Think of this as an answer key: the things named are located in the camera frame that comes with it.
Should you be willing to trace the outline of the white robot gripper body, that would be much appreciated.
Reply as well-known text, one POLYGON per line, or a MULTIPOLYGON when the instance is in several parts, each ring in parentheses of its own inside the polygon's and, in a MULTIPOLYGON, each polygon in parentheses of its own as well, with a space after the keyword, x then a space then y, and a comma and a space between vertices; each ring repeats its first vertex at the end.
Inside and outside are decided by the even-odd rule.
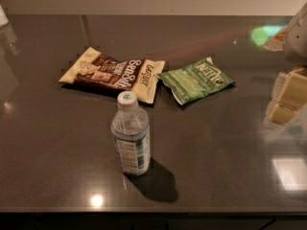
POLYGON ((307 63, 307 2, 288 24, 283 52, 291 63, 307 63))

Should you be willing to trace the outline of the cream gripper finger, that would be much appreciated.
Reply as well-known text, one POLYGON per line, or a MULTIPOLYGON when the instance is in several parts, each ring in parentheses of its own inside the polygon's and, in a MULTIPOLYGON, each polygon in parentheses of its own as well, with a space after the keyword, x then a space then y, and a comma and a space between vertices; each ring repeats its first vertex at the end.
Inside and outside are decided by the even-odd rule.
POLYGON ((297 111, 275 101, 270 101, 263 125, 269 129, 279 129, 288 124, 297 111))
POLYGON ((274 83, 272 98, 292 109, 300 109, 307 104, 307 69, 280 72, 274 83))

